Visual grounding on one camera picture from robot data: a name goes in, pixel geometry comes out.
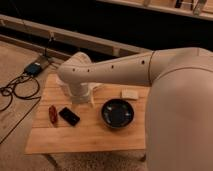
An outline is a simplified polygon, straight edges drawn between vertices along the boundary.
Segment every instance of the black cable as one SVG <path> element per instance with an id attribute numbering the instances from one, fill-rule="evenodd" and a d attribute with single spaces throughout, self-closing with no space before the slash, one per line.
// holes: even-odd
<path id="1" fill-rule="evenodd" d="M 25 28 L 25 30 L 26 30 L 26 32 L 27 32 L 29 41 L 30 41 L 30 43 L 33 45 L 32 34 L 31 34 L 30 30 L 28 29 L 28 26 L 25 24 L 24 18 L 22 17 L 22 15 L 21 15 L 21 13 L 20 13 L 18 7 L 16 6 L 16 4 L 15 4 L 15 2 L 14 2 L 13 0 L 9 0 L 9 2 L 10 2 L 11 5 L 14 7 L 16 13 L 18 14 L 19 18 L 21 19 L 22 24 L 24 25 L 24 28 Z M 49 44 L 50 44 L 52 41 L 53 41 L 53 38 L 50 37 L 50 39 L 48 40 L 47 45 L 46 45 L 45 48 L 44 48 L 44 57 L 45 57 L 45 59 L 47 60 L 47 62 L 48 62 L 51 66 L 53 66 L 55 69 L 58 69 L 59 66 L 56 66 L 56 65 L 54 65 L 53 63 L 58 64 L 58 65 L 60 65 L 60 64 L 57 63 L 57 62 L 54 62 L 54 61 L 50 61 L 50 60 L 49 60 L 50 57 L 47 56 L 47 48 L 48 48 Z"/>
<path id="2" fill-rule="evenodd" d="M 36 83 L 37 88 L 35 89 L 35 91 L 28 96 L 18 95 L 16 92 L 16 88 L 18 86 L 20 86 L 21 84 L 24 84 L 30 80 L 32 80 Z M 5 107 L 3 107 L 2 109 L 0 109 L 0 112 L 5 111 L 11 105 L 11 103 L 13 101 L 13 96 L 15 96 L 16 98 L 22 99 L 22 100 L 33 100 L 33 99 L 37 99 L 37 97 L 34 97 L 34 96 L 39 92 L 39 90 L 40 90 L 40 84 L 39 84 L 38 80 L 31 76 L 22 74 L 16 78 L 14 78 L 5 87 L 0 87 L 0 95 L 2 97 L 10 97 L 8 104 L 5 105 Z"/>
<path id="3" fill-rule="evenodd" d="M 35 91 L 28 95 L 28 96 L 21 96 L 18 95 L 16 92 L 16 88 L 19 85 L 23 85 L 24 83 L 28 82 L 28 81 L 34 81 L 37 85 L 37 88 L 35 89 Z M 37 101 L 33 104 L 33 106 L 24 114 L 24 116 L 15 124 L 15 126 L 8 132 L 8 134 L 0 141 L 0 144 L 2 144 L 7 137 L 13 132 L 13 130 L 21 123 L 21 121 L 23 121 L 23 119 L 33 110 L 33 108 L 39 103 L 39 101 L 41 100 L 41 96 L 37 96 L 35 97 L 35 95 L 39 92 L 40 90 L 40 84 L 38 82 L 37 79 L 35 79 L 32 76 L 26 75 L 26 74 L 21 74 L 20 76 L 14 78 L 12 81 L 10 81 L 5 87 L 0 87 L 0 94 L 3 97 L 10 97 L 9 103 L 3 107 L 2 109 L 0 109 L 0 112 L 5 111 L 6 109 L 8 109 L 8 107 L 12 104 L 13 101 L 13 96 L 22 99 L 22 100 L 36 100 Z"/>
<path id="4" fill-rule="evenodd" d="M 36 97 L 35 99 L 38 99 L 34 105 L 24 114 L 24 116 L 15 124 L 15 126 L 10 130 L 10 132 L 7 133 L 7 135 L 0 141 L 0 144 L 2 144 L 9 135 L 16 129 L 16 127 L 24 120 L 24 118 L 33 110 L 33 108 L 40 102 L 41 97 Z"/>
<path id="5" fill-rule="evenodd" d="M 48 40 L 48 42 L 47 42 L 47 45 L 45 46 L 45 49 L 44 49 L 44 57 L 46 58 L 47 62 L 48 62 L 51 66 L 53 66 L 55 69 L 58 69 L 58 67 L 59 67 L 60 64 L 57 63 L 57 62 L 54 62 L 54 61 L 50 61 L 49 58 L 51 58 L 51 57 L 49 57 L 49 56 L 47 55 L 47 49 L 49 48 L 50 43 L 53 42 L 53 40 L 54 40 L 53 37 L 50 37 L 50 38 L 49 38 L 49 40 Z"/>

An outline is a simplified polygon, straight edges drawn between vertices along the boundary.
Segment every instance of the red object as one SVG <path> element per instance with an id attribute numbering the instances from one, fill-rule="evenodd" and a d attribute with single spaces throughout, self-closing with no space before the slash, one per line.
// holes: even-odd
<path id="1" fill-rule="evenodd" d="M 58 121 L 58 112 L 54 105 L 49 107 L 49 117 L 51 123 L 56 123 Z"/>

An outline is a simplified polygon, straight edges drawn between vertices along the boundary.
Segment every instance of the wooden table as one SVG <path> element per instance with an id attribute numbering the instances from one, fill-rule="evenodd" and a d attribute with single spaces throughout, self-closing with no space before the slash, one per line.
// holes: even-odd
<path id="1" fill-rule="evenodd" d="M 122 89 L 137 90 L 139 99 L 128 100 L 135 112 L 132 123 L 113 130 L 105 125 L 100 112 L 104 102 L 120 97 Z M 144 111 L 148 91 L 146 87 L 103 84 L 93 93 L 94 105 L 72 105 L 56 83 L 56 75 L 50 74 L 29 135 L 26 154 L 145 149 Z M 59 116 L 57 125 L 53 125 L 48 115 L 50 105 L 55 105 L 58 111 L 70 108 L 81 118 L 80 122 L 73 127 Z"/>

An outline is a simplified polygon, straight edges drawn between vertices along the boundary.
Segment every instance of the power strip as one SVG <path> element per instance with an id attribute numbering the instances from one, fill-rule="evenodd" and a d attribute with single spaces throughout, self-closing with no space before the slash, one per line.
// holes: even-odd
<path id="1" fill-rule="evenodd" d="M 24 73 L 27 75 L 36 77 L 40 74 L 45 68 L 49 66 L 50 62 L 47 57 L 40 55 L 34 62 L 30 63 L 25 69 Z"/>

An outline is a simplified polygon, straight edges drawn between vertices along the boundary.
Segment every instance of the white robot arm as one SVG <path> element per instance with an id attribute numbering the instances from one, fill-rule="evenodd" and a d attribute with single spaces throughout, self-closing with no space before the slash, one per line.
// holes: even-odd
<path id="1" fill-rule="evenodd" d="M 76 102 L 88 101 L 89 82 L 151 86 L 145 113 L 149 171 L 212 171 L 212 57 L 204 49 L 181 48 L 91 63 L 77 53 L 58 75 Z"/>

